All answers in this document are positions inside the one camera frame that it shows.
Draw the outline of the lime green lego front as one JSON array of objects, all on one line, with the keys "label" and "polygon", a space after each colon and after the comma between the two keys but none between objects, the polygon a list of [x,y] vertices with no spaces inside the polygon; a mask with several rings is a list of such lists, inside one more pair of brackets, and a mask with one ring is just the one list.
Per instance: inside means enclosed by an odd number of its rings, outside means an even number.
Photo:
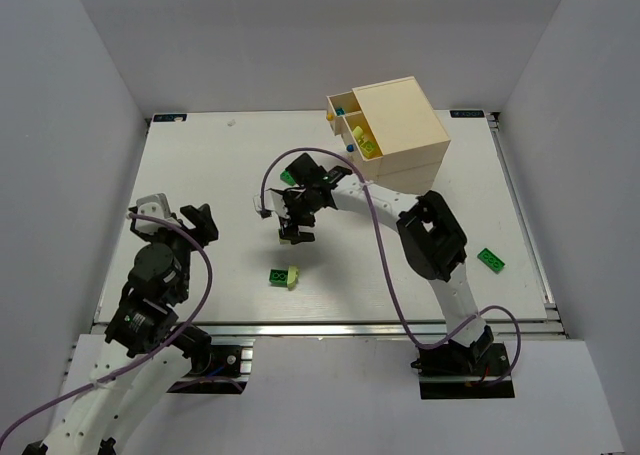
[{"label": "lime green lego front", "polygon": [[293,290],[299,279],[299,268],[290,265],[287,270],[286,286],[288,290]]}]

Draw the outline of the dark green lego front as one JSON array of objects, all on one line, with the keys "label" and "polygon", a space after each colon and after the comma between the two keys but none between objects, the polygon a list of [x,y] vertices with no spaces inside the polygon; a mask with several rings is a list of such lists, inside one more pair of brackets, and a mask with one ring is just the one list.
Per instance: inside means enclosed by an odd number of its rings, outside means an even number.
[{"label": "dark green lego front", "polygon": [[287,287],[289,280],[289,270],[271,269],[269,273],[269,283],[274,286]]}]

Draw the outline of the cream plastic drawer cabinet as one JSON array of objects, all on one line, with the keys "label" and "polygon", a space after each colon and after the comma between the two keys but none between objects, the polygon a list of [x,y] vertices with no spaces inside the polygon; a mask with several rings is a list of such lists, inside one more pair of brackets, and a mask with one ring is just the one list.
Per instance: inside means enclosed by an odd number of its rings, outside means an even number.
[{"label": "cream plastic drawer cabinet", "polygon": [[415,77],[351,89],[382,149],[365,160],[346,133],[344,117],[330,126],[345,145],[347,158],[365,179],[402,193],[423,194],[435,182],[450,137]]}]

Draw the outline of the lime green small lego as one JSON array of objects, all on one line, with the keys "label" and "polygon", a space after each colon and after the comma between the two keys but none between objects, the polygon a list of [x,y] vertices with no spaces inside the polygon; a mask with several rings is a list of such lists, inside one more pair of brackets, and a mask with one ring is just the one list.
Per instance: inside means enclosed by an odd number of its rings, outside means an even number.
[{"label": "lime green small lego", "polygon": [[361,151],[363,153],[363,155],[366,158],[371,158],[374,156],[374,154],[376,153],[377,147],[376,145],[371,142],[371,141],[364,141],[361,145],[360,145]]}]

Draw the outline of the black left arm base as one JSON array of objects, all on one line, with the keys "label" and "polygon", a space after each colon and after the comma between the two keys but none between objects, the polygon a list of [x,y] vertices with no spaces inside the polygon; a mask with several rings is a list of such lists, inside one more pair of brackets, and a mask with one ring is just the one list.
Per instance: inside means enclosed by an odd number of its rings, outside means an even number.
[{"label": "black left arm base", "polygon": [[253,342],[247,339],[213,341],[206,368],[197,368],[174,383],[171,394],[241,395],[253,360]]}]

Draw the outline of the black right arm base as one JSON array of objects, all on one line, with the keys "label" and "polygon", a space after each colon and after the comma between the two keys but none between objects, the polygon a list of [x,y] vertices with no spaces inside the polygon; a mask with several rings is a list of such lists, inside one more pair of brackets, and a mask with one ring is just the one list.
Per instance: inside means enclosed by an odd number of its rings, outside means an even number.
[{"label": "black right arm base", "polygon": [[506,347],[494,341],[489,326],[470,347],[451,340],[433,350],[419,349],[411,363],[422,400],[513,399],[509,367]]}]

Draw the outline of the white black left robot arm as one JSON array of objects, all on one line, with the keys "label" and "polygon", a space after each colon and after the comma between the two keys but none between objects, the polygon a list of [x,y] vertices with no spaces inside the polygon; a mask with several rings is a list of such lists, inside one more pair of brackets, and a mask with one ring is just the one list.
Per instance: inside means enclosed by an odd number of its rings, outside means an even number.
[{"label": "white black left robot arm", "polygon": [[109,322],[91,380],[68,393],[73,403],[60,424],[27,454],[115,454],[159,398],[214,359],[210,335],[178,321],[189,296],[192,252],[218,239],[208,205],[173,213],[164,195],[140,199],[128,214],[145,241]]}]

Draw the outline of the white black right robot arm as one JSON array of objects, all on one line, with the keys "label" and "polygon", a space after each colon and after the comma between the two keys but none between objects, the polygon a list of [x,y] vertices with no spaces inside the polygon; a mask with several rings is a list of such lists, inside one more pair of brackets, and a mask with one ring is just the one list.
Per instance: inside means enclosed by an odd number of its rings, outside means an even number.
[{"label": "white black right robot arm", "polygon": [[261,185],[256,210],[276,216],[278,236],[291,245],[312,243],[311,233],[322,209],[370,216],[374,229],[386,226],[400,238],[410,268],[427,280],[444,316],[447,333],[431,349],[446,348],[469,365],[477,363],[493,342],[467,280],[467,237],[445,199],[436,191],[406,194],[365,179],[346,158],[327,170],[312,158],[312,149],[293,150],[286,171],[292,183],[284,189]]}]

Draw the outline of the dark green sloped lego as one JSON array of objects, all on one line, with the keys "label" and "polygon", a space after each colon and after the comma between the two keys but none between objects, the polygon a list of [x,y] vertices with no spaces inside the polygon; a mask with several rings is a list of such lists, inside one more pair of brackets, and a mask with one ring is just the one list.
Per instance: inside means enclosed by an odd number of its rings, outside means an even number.
[{"label": "dark green sloped lego", "polygon": [[295,180],[293,179],[293,177],[289,174],[289,172],[287,170],[282,171],[280,173],[279,178],[280,178],[280,180],[282,182],[284,182],[288,186],[295,186],[296,185]]}]

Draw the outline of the black table label left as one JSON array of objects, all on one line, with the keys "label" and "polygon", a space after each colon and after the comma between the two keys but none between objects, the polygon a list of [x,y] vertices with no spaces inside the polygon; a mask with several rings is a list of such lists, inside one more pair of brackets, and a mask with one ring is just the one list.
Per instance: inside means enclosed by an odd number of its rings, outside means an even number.
[{"label": "black table label left", "polygon": [[184,122],[187,119],[186,114],[155,114],[153,116],[153,123],[176,123]]}]

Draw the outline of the black table label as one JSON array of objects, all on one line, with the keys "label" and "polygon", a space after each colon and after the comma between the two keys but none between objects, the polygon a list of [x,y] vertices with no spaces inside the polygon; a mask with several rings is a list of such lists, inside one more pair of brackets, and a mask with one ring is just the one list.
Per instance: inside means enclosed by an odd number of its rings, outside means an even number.
[{"label": "black table label", "polygon": [[153,123],[176,123],[184,122],[187,119],[186,114],[155,114],[153,116]]},{"label": "black table label", "polygon": [[450,110],[449,114],[452,118],[484,118],[483,110]]}]

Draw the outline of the black table label right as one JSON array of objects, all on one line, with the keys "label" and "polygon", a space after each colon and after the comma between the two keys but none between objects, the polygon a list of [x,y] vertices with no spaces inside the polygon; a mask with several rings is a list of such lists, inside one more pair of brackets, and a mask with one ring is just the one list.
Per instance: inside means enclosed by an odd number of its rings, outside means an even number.
[{"label": "black table label right", "polygon": [[452,118],[484,118],[483,110],[450,110],[449,114]]}]

